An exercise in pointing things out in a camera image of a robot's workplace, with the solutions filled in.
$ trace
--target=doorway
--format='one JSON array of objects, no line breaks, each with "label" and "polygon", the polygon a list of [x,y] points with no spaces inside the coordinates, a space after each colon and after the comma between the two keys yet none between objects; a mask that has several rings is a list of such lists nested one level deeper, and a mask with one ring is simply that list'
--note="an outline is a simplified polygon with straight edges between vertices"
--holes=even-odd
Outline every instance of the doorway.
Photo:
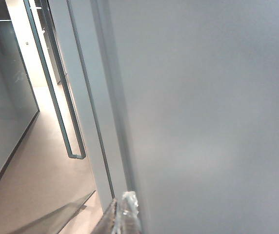
[{"label": "doorway", "polygon": [[[76,126],[78,122],[74,122],[75,105],[72,103],[73,110],[69,108],[71,90],[61,81],[48,28],[43,21],[42,5],[34,0],[28,3],[33,22],[29,22],[23,1],[0,0],[0,86],[7,87],[8,95],[4,100],[11,100],[8,105],[13,113],[2,120],[0,139],[7,133],[5,126],[13,125],[14,117],[26,116],[24,123],[28,123],[21,124],[18,133],[17,127],[13,128],[18,140],[0,152],[5,159],[3,167],[0,160],[1,169],[6,166],[0,178],[0,234],[58,233],[91,196],[96,196],[93,195],[96,187],[90,162],[83,156],[85,149],[80,142],[80,128]],[[46,68],[38,52],[32,23],[36,26]],[[13,47],[15,58],[9,51]],[[20,64],[19,69],[9,72],[14,63]],[[22,105],[27,98],[17,97],[18,91],[28,95],[30,103]],[[56,104],[60,116],[56,114]]]}]

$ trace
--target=hallway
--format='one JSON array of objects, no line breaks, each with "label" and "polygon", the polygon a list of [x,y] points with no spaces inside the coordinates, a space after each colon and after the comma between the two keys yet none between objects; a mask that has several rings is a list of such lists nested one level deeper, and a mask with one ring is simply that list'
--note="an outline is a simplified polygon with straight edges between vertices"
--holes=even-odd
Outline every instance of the hallway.
[{"label": "hallway", "polygon": [[[79,160],[67,156],[48,88],[36,87],[34,91],[40,112],[0,181],[0,234],[32,233],[14,231],[67,204],[75,204],[57,216],[65,223],[82,205],[82,198],[95,190],[88,157]],[[63,92],[57,94],[72,149],[79,152]],[[101,207],[96,205],[94,210],[99,214]],[[37,233],[54,233],[52,226],[54,222]]]}]

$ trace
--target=corridor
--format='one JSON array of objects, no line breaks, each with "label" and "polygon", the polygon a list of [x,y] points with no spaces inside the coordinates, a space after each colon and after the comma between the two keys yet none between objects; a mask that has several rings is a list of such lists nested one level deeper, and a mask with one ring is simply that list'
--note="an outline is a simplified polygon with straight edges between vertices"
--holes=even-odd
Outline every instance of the corridor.
[{"label": "corridor", "polygon": [[[61,86],[57,90],[70,143],[76,153],[79,149],[66,100]],[[0,181],[0,234],[54,233],[95,190],[88,156],[83,160],[67,156],[48,88],[36,87],[34,91],[40,112]],[[102,210],[97,193],[91,199],[89,206],[93,209],[89,215],[92,219],[85,225],[93,227]],[[67,228],[76,230],[73,224]]]}]

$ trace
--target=plastic wrap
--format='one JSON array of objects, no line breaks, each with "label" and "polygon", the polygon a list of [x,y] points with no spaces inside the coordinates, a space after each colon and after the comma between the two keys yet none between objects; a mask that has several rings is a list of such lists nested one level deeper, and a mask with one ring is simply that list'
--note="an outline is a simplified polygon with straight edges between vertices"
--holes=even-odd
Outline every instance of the plastic wrap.
[{"label": "plastic wrap", "polygon": [[117,207],[112,234],[141,234],[138,207],[136,193],[134,191],[124,192]]}]

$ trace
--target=door handle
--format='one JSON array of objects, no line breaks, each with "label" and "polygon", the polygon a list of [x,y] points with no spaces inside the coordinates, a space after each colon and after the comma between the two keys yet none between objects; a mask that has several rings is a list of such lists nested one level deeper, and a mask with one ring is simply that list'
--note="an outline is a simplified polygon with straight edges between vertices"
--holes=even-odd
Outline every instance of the door handle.
[{"label": "door handle", "polygon": [[48,66],[47,66],[47,63],[46,63],[46,60],[45,60],[45,56],[44,56],[44,52],[43,52],[43,49],[42,49],[42,46],[41,46],[40,38],[39,38],[39,35],[38,35],[38,32],[37,32],[36,24],[35,24],[35,21],[34,21],[33,15],[32,15],[32,11],[31,11],[31,8],[30,8],[30,3],[29,3],[29,0],[23,0],[23,1],[24,1],[26,11],[27,11],[28,19],[29,19],[32,34],[33,34],[33,37],[34,37],[34,40],[35,40],[35,43],[36,43],[36,46],[37,46],[39,57],[40,57],[40,60],[41,60],[41,64],[42,64],[42,67],[43,67],[43,71],[44,71],[45,79],[46,79],[46,82],[47,82],[47,86],[48,86],[48,89],[49,89],[49,92],[50,92],[50,95],[51,95],[51,98],[52,98],[52,101],[53,101],[53,105],[54,105],[54,108],[55,108],[58,123],[60,125],[60,130],[61,130],[63,141],[64,141],[65,146],[66,146],[68,157],[69,158],[84,159],[86,157],[86,153],[85,153],[85,149],[84,149],[84,143],[83,143],[83,139],[82,139],[80,128],[79,128],[78,119],[77,119],[77,116],[76,116],[76,113],[75,113],[75,108],[74,108],[72,100],[71,100],[69,87],[68,87],[68,84],[67,84],[67,79],[66,79],[66,76],[65,76],[65,72],[64,72],[62,61],[61,61],[60,54],[59,54],[58,45],[57,45],[57,42],[55,40],[55,35],[54,35],[54,31],[53,31],[53,22],[52,22],[52,19],[51,19],[51,16],[50,16],[50,12],[49,12],[49,9],[48,9],[47,2],[45,0],[41,0],[42,10],[44,12],[44,20],[45,20],[45,23],[47,25],[47,31],[48,31],[48,35],[49,35],[49,38],[50,38],[50,42],[52,44],[52,50],[53,50],[53,53],[54,53],[54,57],[55,57],[55,60],[56,60],[58,72],[59,72],[59,75],[60,75],[60,81],[61,81],[62,88],[63,88],[64,93],[65,93],[67,105],[68,105],[68,108],[69,108],[71,120],[72,120],[72,123],[73,123],[73,126],[74,126],[74,130],[75,130],[75,134],[76,134],[76,137],[77,137],[77,141],[78,141],[78,145],[79,145],[81,155],[75,155],[75,154],[72,153],[69,138],[68,138],[68,135],[67,135],[67,132],[66,132],[65,125],[64,125],[63,120],[62,120],[60,107],[58,105],[57,97],[56,97],[56,94],[55,94],[55,91],[54,91],[54,86],[53,86],[53,83],[52,83],[52,80],[51,80],[51,76],[49,74]]}]

